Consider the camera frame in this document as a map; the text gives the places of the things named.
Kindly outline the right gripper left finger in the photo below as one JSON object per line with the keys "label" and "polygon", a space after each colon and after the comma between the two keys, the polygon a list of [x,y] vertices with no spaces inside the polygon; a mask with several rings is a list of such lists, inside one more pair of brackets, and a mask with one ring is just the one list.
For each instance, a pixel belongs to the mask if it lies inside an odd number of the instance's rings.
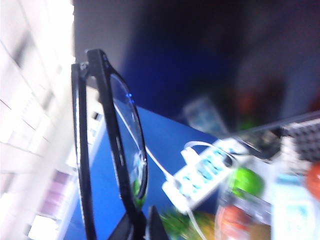
{"label": "right gripper left finger", "polygon": [[108,240],[144,240],[146,234],[147,220],[145,215],[140,212],[136,217],[130,219],[125,213],[120,219]]}

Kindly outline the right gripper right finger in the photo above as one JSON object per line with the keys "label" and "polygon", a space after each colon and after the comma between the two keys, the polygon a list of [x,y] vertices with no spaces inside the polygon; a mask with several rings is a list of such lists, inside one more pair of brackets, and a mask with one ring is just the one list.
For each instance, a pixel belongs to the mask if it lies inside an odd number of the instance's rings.
{"label": "right gripper right finger", "polygon": [[169,240],[159,212],[155,206],[149,208],[149,218],[147,220],[148,240]]}

